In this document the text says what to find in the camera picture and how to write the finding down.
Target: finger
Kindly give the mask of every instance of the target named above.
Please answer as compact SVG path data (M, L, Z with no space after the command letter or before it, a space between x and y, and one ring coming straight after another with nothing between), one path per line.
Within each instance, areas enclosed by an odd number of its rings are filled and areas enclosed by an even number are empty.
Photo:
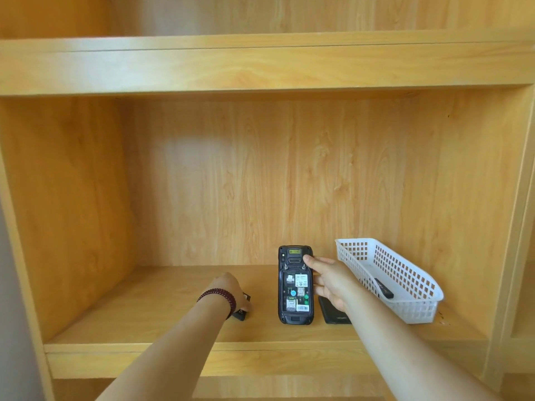
M314 286L314 294L317 294L320 297L329 298L329 290L323 287L322 285Z
M316 256L316 259L318 259L319 261L322 261L323 263L327 263L328 265L333 265L336 263L336 260L324 258L322 256Z
M315 275L314 276L314 284L317 284L317 285L325 285L325 281L323 280L323 277L320 276L320 275Z
M327 269L327 264L319 261L312 256L305 255L303 256L304 263L311 269L317 271L318 273L324 273Z
M244 310L245 312L251 312L252 311L251 302L244 300L244 302L240 304L240 310Z

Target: wooden cabinet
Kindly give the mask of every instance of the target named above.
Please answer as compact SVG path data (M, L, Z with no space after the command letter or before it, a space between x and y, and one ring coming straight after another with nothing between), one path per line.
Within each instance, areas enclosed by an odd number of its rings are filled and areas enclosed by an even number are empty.
M339 237L436 278L439 352L535 373L533 0L42 2L0 12L0 194L48 401L96 397L223 270L256 310L197 397L387 396L351 327L277 318L277 247Z

